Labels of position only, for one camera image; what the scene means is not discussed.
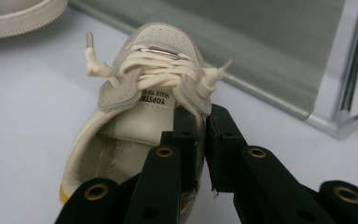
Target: white shoelace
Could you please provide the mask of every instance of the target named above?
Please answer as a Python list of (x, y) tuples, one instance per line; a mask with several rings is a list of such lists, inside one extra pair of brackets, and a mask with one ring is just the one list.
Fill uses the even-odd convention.
[(120, 85), (118, 78), (135, 67), (142, 66), (143, 73), (138, 80), (138, 90), (150, 87), (175, 87), (183, 76), (198, 83), (197, 92), (203, 98), (209, 97), (215, 90), (217, 81), (223, 78), (225, 70), (231, 65), (231, 60), (222, 67), (197, 68), (191, 58), (183, 53), (172, 54), (162, 50), (152, 50), (147, 46), (134, 45), (132, 54), (120, 66), (117, 74), (106, 63), (100, 63), (95, 55), (92, 43), (86, 48), (87, 74), (90, 77), (106, 77), (114, 88)]

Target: shoe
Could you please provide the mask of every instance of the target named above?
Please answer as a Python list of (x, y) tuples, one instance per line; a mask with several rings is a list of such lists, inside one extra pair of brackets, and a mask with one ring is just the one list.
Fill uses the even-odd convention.
[[(230, 62), (219, 69), (205, 68), (193, 41), (165, 23), (148, 23), (135, 31), (112, 67), (98, 62), (88, 34), (86, 60), (88, 75), (107, 81), (73, 144), (62, 178), (62, 201), (92, 178), (110, 178), (121, 184), (139, 174), (149, 149), (159, 145), (161, 132), (172, 131), (173, 110), (179, 105), (195, 117), (200, 179), (204, 120), (212, 109), (210, 95)], [(189, 213), (194, 199), (195, 192), (183, 195), (181, 217)]]
[(67, 0), (0, 0), (0, 38), (28, 33), (55, 19)]

